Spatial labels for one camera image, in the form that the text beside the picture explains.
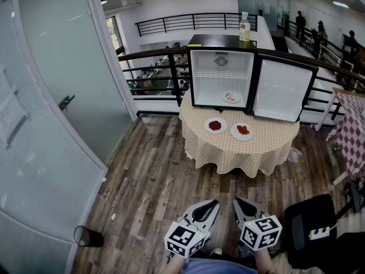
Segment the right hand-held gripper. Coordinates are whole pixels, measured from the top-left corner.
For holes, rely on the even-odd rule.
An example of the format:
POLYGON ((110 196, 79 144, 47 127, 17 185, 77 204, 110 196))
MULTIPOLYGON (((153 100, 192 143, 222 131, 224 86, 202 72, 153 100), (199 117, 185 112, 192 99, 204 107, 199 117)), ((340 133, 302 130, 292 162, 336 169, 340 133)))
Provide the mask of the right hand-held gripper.
POLYGON ((263 206, 249 199, 234 198, 233 205, 237 224, 243 224, 240 241, 251 251, 257 252, 277 244, 282 225, 275 215, 263 217, 266 214, 263 206), (244 218, 257 220, 244 222, 244 218))

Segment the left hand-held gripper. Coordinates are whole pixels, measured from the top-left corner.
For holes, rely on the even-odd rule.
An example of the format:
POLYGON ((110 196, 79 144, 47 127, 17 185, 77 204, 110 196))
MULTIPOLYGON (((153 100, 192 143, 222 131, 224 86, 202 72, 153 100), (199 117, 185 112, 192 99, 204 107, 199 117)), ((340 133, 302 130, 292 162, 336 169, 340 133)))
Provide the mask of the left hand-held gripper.
POLYGON ((188 207, 178 222, 174 221, 164 236, 165 249, 189 258, 210 240, 210 229, 220 210, 216 199, 204 200, 188 207))

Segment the white round plate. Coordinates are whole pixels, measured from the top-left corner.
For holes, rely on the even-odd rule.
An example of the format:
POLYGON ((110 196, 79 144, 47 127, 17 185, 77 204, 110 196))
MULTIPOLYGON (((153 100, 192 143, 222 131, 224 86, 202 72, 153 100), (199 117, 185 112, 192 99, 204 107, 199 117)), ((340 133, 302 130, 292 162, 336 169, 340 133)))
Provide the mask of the white round plate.
POLYGON ((213 117, 213 118, 209 118, 208 120, 206 120, 206 122, 204 124, 204 128, 210 134, 221 134, 221 133, 223 133, 223 132, 226 131, 226 129, 227 129, 227 123, 226 123, 226 121, 223 118, 213 117), (219 121, 222 124, 221 129, 218 130, 218 131, 212 131, 208 127, 209 122, 214 121, 214 120, 217 120, 217 121, 219 121))
POLYGON ((232 127, 230 129, 230 133, 231 133, 232 137, 235 138, 235 140, 239 140, 239 141, 248 141, 253 137, 253 129, 246 123, 235 123, 234 125, 232 125, 232 127), (246 126, 248 128, 248 130, 250 131, 250 133, 248 135, 241 135, 237 130, 237 125, 246 126))
POLYGON ((241 100, 241 94, 239 92, 236 91, 224 91, 221 94, 222 99, 227 102, 227 103, 238 103, 241 100), (225 96, 227 93, 231 94, 231 97, 235 99, 235 101, 228 101, 227 97, 225 96))

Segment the black mini fridge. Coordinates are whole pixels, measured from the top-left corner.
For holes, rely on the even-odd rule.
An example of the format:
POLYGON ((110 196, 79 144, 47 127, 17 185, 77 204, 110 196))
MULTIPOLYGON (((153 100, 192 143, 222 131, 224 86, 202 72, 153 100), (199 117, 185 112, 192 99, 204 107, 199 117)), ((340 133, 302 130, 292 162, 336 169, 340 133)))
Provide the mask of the black mini fridge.
POLYGON ((319 68, 290 53, 257 48, 235 35, 194 35, 187 45, 192 106, 238 110, 268 119, 298 122, 319 68), (246 72, 248 79, 196 78, 198 69, 246 72), (238 103, 221 94, 236 91, 238 103))

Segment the person's left forearm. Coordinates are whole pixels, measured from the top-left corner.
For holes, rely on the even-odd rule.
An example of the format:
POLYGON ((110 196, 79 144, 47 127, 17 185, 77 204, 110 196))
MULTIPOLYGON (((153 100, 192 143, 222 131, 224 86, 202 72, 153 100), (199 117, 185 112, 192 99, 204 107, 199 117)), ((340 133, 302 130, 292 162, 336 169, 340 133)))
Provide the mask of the person's left forearm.
POLYGON ((165 267, 164 274, 180 274, 184 268, 184 265, 188 261, 189 258, 185 258, 180 255, 174 255, 165 267))

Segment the person's black trousers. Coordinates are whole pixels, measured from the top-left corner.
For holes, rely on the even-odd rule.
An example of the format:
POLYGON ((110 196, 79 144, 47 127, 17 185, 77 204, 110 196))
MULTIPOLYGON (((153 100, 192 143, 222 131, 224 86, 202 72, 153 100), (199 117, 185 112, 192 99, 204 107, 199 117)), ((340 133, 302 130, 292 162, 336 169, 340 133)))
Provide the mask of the person's black trousers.
POLYGON ((237 257, 230 256, 228 254, 223 253, 222 255, 219 255, 217 253, 208 254, 201 250, 194 253, 191 258, 199 258, 199 259, 213 259, 213 260, 225 260, 230 261, 233 263, 241 264, 249 268, 257 269, 257 265, 255 262, 254 256, 248 257, 247 259, 241 259, 237 257))

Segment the person's blue shirt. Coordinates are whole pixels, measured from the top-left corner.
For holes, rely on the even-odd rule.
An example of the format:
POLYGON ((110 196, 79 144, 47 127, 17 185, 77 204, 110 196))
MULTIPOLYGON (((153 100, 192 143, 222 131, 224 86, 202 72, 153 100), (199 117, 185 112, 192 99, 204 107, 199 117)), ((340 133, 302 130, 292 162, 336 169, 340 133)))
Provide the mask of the person's blue shirt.
POLYGON ((225 260, 190 259, 181 274, 258 274, 257 270, 225 260))

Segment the black office chair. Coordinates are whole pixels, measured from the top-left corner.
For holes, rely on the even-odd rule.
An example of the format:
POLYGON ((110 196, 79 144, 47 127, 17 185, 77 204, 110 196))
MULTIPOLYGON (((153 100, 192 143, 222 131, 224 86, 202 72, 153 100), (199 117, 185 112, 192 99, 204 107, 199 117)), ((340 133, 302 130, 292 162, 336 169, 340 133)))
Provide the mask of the black office chair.
POLYGON ((331 195, 291 205, 284 212, 284 241, 294 269, 319 268, 324 274, 365 274, 365 232, 338 235, 339 219, 358 205, 348 202, 335 213, 331 195))

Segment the clear plastic bag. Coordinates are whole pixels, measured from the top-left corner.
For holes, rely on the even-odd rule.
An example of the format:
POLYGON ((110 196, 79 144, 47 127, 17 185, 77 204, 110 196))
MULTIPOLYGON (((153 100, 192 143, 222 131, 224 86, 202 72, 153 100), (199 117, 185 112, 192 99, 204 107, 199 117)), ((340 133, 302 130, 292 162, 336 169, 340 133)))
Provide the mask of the clear plastic bag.
POLYGON ((303 153, 300 150, 291 147, 287 156, 287 161, 292 163, 302 163, 303 153))

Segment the black doorstop cup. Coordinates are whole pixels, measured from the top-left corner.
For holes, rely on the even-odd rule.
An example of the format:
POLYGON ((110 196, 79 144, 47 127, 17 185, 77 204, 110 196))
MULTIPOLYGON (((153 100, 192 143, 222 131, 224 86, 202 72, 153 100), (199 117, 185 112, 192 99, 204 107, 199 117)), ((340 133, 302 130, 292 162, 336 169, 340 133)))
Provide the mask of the black doorstop cup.
POLYGON ((104 237, 101 233, 79 225, 74 230, 74 240, 80 247, 100 248, 104 244, 104 237))

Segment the dark wooden handrail railing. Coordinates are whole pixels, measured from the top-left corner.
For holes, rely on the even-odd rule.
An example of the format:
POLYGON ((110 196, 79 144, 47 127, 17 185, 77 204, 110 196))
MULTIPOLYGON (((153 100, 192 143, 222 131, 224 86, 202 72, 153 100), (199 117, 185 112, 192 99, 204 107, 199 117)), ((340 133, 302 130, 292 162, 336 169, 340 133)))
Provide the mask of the dark wooden handrail railing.
MULTIPOLYGON (((160 114, 160 115, 177 115, 180 111, 183 92, 187 91, 191 86, 190 76, 188 75, 188 65, 180 63, 175 55, 185 55, 187 50, 185 47, 157 49, 152 51, 142 51, 133 54, 124 53, 124 48, 116 49, 116 55, 119 62, 127 64, 126 69, 122 69, 125 73, 132 74, 134 71, 141 71, 143 74, 148 72, 148 76, 132 76, 127 80, 128 85, 133 85, 129 90, 136 103, 136 114, 160 114), (164 63, 160 65, 151 65, 132 68, 129 61, 133 59, 143 59, 150 57, 166 57, 164 63)), ((304 107, 304 116, 299 118, 303 125, 316 124, 319 117, 325 113, 322 108, 317 108, 314 103, 328 104, 329 101, 315 95, 317 92, 320 95, 331 95, 334 87, 340 87, 346 91, 365 96, 365 79, 360 75, 344 71, 339 67, 330 67, 328 63, 318 63, 318 67, 328 71, 336 71, 345 78, 344 82, 332 80, 329 77, 317 75, 316 83, 330 83, 329 88, 320 88, 313 86, 310 90, 311 94, 306 101, 304 107)))

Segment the wooden table white legs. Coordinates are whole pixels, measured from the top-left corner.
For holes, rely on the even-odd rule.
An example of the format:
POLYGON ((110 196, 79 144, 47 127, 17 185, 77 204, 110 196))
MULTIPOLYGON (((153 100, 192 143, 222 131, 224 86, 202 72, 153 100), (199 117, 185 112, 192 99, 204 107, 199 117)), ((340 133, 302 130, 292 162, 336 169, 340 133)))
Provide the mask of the wooden table white legs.
POLYGON ((333 87, 332 88, 332 94, 330 96, 330 100, 329 100, 329 102, 328 102, 328 104, 327 104, 327 106, 326 106, 326 108, 325 108, 325 110, 322 114, 322 117, 321 117, 320 121, 314 127, 316 132, 318 132, 321 129, 321 126, 322 126, 323 122, 325 121, 325 118, 326 118, 327 114, 329 113, 332 105, 334 104, 334 101, 335 101, 336 96, 338 94, 357 96, 357 97, 365 99, 365 95, 361 95, 361 94, 358 94, 358 93, 355 93, 355 92, 351 92, 351 91, 348 91, 348 90, 333 87))

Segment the clear bottle yellow liquid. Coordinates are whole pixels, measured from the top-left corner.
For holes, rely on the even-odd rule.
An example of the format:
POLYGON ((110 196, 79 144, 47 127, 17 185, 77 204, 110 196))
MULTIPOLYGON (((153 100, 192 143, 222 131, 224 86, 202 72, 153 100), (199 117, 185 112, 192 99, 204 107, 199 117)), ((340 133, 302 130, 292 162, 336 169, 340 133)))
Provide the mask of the clear bottle yellow liquid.
POLYGON ((240 41, 250 41, 250 22, 248 21, 248 13, 242 12, 242 18, 240 22, 240 41))

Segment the black metal walkway railing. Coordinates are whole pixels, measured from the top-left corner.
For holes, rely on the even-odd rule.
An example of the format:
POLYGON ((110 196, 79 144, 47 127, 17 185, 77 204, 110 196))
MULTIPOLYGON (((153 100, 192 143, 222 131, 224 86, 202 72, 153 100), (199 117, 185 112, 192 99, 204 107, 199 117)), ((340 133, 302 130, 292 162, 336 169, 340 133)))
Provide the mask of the black metal walkway railing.
POLYGON ((285 19, 285 36, 294 41, 299 47, 304 48, 315 59, 335 65, 337 67, 345 67, 349 71, 353 71, 355 61, 350 59, 350 53, 347 54, 340 47, 330 42, 324 34, 320 35, 317 29, 300 29, 298 25, 285 19))

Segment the window with black frame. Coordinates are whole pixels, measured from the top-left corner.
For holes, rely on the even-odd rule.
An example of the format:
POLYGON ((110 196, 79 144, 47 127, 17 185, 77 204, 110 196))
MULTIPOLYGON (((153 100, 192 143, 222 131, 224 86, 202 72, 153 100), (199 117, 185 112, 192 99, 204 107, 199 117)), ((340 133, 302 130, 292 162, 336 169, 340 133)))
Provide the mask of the window with black frame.
POLYGON ((111 16, 106 19, 109 34, 112 39, 113 47, 117 53, 117 56, 124 55, 124 46, 121 40, 120 32, 117 26, 115 16, 111 16))

